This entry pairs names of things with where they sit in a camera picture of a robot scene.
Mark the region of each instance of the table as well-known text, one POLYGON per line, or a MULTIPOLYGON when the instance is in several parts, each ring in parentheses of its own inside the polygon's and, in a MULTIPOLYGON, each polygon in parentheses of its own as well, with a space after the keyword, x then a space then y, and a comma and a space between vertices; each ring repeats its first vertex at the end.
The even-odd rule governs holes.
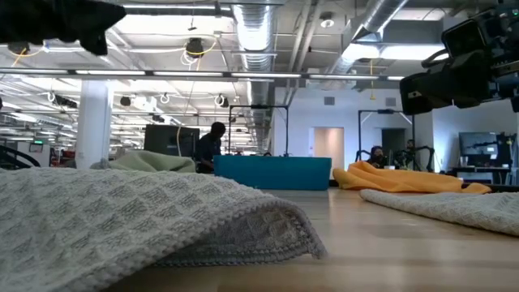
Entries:
POLYGON ((468 183, 507 184, 508 167, 454 167, 451 172, 468 183))
POLYGON ((106 292, 512 292, 519 239, 363 201, 355 191, 273 191, 296 202, 329 252, 283 264, 146 268, 106 292))

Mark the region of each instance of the door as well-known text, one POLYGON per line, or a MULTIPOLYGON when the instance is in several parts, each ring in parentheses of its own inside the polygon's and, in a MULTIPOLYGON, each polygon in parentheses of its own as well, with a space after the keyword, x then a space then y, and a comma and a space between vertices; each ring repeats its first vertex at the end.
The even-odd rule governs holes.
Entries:
POLYGON ((314 157, 332 158, 332 169, 344 169, 344 128, 314 128, 314 157))
POLYGON ((405 129, 382 129, 382 148, 385 155, 405 149, 405 129))

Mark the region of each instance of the seated person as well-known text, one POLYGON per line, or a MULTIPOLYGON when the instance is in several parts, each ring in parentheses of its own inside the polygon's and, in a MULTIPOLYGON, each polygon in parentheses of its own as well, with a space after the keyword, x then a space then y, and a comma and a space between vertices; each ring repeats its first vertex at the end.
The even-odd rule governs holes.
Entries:
POLYGON ((388 158, 384 156, 384 150, 382 150, 382 147, 373 146, 373 148, 371 148, 371 156, 370 159, 367 160, 367 163, 378 169, 383 169, 388 165, 388 158))
POLYGON ((221 137, 224 134, 225 125, 221 122, 214 122, 211 125, 211 132, 200 139, 195 154, 199 173, 211 174, 214 172, 212 159, 215 155, 221 155, 221 137))

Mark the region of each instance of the wall vent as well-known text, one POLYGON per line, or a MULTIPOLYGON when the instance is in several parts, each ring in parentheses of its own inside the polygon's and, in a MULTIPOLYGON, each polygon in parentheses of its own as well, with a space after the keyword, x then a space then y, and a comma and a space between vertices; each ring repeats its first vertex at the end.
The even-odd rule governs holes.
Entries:
POLYGON ((397 98, 396 97, 386 97, 386 107, 391 106, 395 107, 397 106, 397 98))
POLYGON ((324 97, 324 105, 335 105, 335 97, 324 97))

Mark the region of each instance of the computer screen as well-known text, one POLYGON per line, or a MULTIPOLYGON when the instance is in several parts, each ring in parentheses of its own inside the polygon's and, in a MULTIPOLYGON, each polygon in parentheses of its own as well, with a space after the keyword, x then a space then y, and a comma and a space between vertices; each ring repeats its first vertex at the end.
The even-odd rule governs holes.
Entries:
POLYGON ((43 152, 43 144, 31 143, 29 145, 29 152, 32 152, 32 153, 42 153, 43 152))
POLYGON ((178 156, 178 146, 183 157, 194 157, 200 138, 200 129, 183 127, 177 143, 178 127, 168 125, 147 125, 144 136, 144 150, 178 156))
POLYGON ((460 133, 460 154, 468 155, 490 155, 497 157, 498 141, 497 133, 460 133))

